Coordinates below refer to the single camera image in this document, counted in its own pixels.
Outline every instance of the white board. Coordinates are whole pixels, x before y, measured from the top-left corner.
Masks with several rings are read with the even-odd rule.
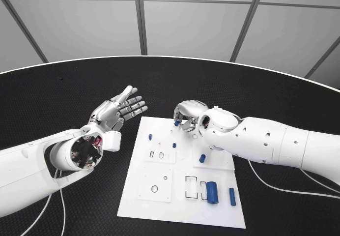
[[[201,137],[192,139],[192,134],[197,135],[194,131],[181,131],[171,119],[141,117],[116,216],[244,229],[231,156],[224,151],[207,150]],[[167,160],[159,158],[159,150],[167,153]],[[203,151],[205,160],[198,166],[192,160]],[[201,182],[208,181],[217,185],[217,204],[201,199],[205,198]],[[230,205],[229,188],[234,190],[236,206]],[[185,198],[185,191],[197,198]]]

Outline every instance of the blue battery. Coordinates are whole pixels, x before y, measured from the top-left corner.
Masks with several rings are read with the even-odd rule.
[[[233,188],[229,188],[229,195],[230,195],[230,205],[234,206],[236,205],[236,201],[234,201]]]
[[[216,182],[207,182],[207,202],[217,203],[217,185]]]
[[[200,155],[200,160],[198,160],[198,161],[200,161],[200,163],[203,163],[203,162],[204,162],[204,159],[205,159],[205,155],[204,155],[204,154],[201,154],[201,155]]]

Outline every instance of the black surface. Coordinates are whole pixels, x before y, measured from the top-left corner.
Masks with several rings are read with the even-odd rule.
[[[138,88],[136,95],[146,102],[144,116],[171,118],[177,103],[197,99],[240,117],[266,118],[301,129],[340,134],[340,94],[328,88],[279,73],[221,62],[120,57],[61,62],[0,75],[0,149],[80,128],[95,107],[126,85]],[[63,189],[66,236],[340,234],[340,200],[267,188],[239,157],[233,160],[244,230],[116,217],[138,123],[139,117],[120,129],[119,152],[105,152],[90,175]],[[295,168],[257,163],[253,168],[276,187],[335,195]],[[0,235],[22,233],[44,202],[46,199],[0,218]],[[61,204],[54,193],[25,235],[57,236],[60,232]]]

